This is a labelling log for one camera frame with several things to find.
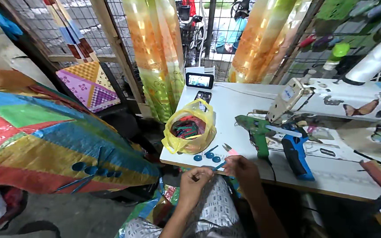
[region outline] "person's arm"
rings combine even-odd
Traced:
[[[182,174],[176,210],[159,238],[182,237],[188,217],[199,201],[202,188],[213,176],[214,172],[206,167],[194,168]]]
[[[241,155],[229,156],[223,166],[228,176],[235,176],[251,207],[257,224],[258,233],[262,237],[287,238],[286,231],[278,219],[276,212],[268,203],[261,185],[257,166]]]

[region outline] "smartphone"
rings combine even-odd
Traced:
[[[214,75],[186,73],[186,86],[201,89],[212,89],[214,84]]]
[[[194,100],[201,98],[202,100],[206,101],[209,104],[209,101],[211,100],[211,96],[212,94],[209,92],[198,91]],[[202,103],[199,103],[199,109],[203,110],[204,112],[207,111],[207,107]]]

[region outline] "scissors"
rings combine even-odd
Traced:
[[[232,148],[230,147],[230,145],[228,145],[228,144],[226,144],[226,143],[223,145],[223,148],[229,153],[229,155],[239,155],[239,153],[236,152],[235,149],[232,149]]]

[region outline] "person's lap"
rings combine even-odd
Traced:
[[[161,228],[139,217],[127,224],[125,237],[156,238],[161,231]],[[244,234],[229,189],[220,175],[214,176],[204,187],[183,237],[206,237],[211,231],[223,237],[242,237]]]

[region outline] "hand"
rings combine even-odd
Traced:
[[[192,211],[199,201],[202,188],[213,176],[214,172],[207,167],[197,167],[183,173],[177,207]]]
[[[260,174],[257,166],[241,155],[232,155],[224,159],[227,163],[223,165],[224,172],[227,176],[234,176],[239,181],[244,193],[253,189],[258,183],[261,187]]]

